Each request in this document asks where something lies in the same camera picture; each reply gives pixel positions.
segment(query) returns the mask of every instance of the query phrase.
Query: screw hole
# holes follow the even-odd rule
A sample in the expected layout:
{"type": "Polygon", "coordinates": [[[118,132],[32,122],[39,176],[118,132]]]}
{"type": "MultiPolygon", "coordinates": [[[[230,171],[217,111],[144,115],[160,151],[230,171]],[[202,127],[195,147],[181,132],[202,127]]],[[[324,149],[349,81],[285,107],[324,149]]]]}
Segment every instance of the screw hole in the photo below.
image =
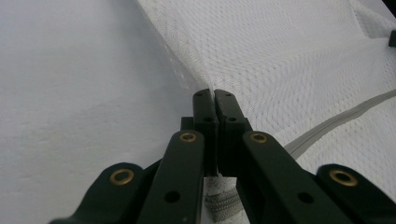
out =
{"type": "Polygon", "coordinates": [[[314,198],[310,194],[305,193],[305,192],[299,193],[297,195],[297,197],[303,203],[313,203],[314,202],[314,198]]]}
{"type": "Polygon", "coordinates": [[[126,185],[134,179],[134,171],[130,169],[119,169],[110,176],[110,182],[113,185],[126,185]]]}
{"type": "Polygon", "coordinates": [[[358,179],[343,170],[331,170],[330,177],[335,182],[347,187],[355,187],[358,185],[358,179]]]}
{"type": "Polygon", "coordinates": [[[335,176],[342,181],[350,181],[350,177],[345,174],[335,174],[335,176]]]}
{"type": "Polygon", "coordinates": [[[177,203],[180,200],[180,194],[177,191],[170,191],[165,194],[164,198],[167,203],[177,203]]]}

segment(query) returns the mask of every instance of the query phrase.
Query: textured white cloth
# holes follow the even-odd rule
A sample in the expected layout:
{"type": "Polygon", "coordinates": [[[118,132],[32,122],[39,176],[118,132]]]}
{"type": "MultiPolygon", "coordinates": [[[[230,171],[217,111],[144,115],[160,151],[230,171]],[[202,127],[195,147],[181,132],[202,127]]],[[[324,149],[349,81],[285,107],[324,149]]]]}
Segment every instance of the textured white cloth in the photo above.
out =
{"type": "MultiPolygon", "coordinates": [[[[190,93],[202,82],[234,93],[253,129],[282,145],[396,89],[396,50],[388,47],[396,24],[357,0],[140,4],[175,65],[191,73],[178,71],[190,93]]],[[[298,162],[313,173],[324,163],[344,164],[396,201],[395,116],[389,100],[325,135],[298,162]]],[[[246,221],[241,212],[224,223],[246,221]]]]}

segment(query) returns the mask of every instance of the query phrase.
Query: gray piping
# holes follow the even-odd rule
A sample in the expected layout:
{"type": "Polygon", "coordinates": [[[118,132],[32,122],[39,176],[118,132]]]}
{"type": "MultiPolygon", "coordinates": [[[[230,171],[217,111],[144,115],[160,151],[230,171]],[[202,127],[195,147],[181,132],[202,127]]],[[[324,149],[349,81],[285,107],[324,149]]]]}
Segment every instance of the gray piping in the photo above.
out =
{"type": "Polygon", "coordinates": [[[326,133],[330,132],[331,130],[337,128],[340,125],[347,123],[350,120],[360,117],[370,108],[379,105],[382,102],[395,96],[396,96],[396,90],[393,90],[378,95],[376,97],[373,97],[339,115],[336,115],[320,123],[315,128],[309,130],[308,132],[304,133],[294,141],[288,143],[285,146],[285,149],[296,160],[326,133]]]}

